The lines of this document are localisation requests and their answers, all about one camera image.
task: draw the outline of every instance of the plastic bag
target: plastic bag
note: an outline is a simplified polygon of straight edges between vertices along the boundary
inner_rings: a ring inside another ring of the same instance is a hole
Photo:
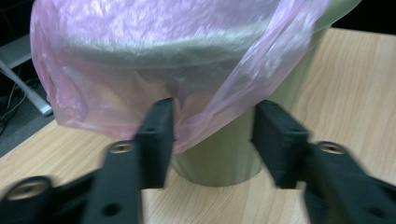
[[[173,97],[174,152],[266,99],[327,1],[35,0],[33,62],[57,122],[131,139]]]

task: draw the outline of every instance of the green trash can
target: green trash can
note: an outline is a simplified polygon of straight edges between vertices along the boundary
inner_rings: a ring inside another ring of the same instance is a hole
[[[269,100],[289,111],[292,109],[322,37],[335,21],[344,17],[359,2],[331,1],[325,14],[316,23],[309,51]],[[254,111],[251,109],[195,147],[174,155],[173,168],[183,178],[210,187],[231,186],[250,179],[262,169],[262,161],[250,143],[253,117]]]

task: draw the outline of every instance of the dark floor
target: dark floor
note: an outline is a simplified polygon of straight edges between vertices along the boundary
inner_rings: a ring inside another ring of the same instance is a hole
[[[35,90],[44,99],[46,98],[46,93],[40,84]],[[14,105],[17,104],[18,97],[15,97],[13,101]],[[28,99],[23,100],[15,115],[7,123],[7,126],[0,126],[0,130],[4,128],[3,133],[0,135],[0,157],[7,154],[12,148],[22,143],[52,120],[54,120],[53,115],[45,117]]]

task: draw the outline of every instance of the wooden table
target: wooden table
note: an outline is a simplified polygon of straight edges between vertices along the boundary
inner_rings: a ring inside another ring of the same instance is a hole
[[[396,184],[396,36],[331,29],[293,114],[313,134],[348,146],[374,176]],[[100,165],[103,136],[50,123],[0,159],[0,189],[31,175],[62,184]],[[306,223],[301,192],[274,189],[264,170],[227,188],[192,184],[173,170],[144,190],[147,223]]]

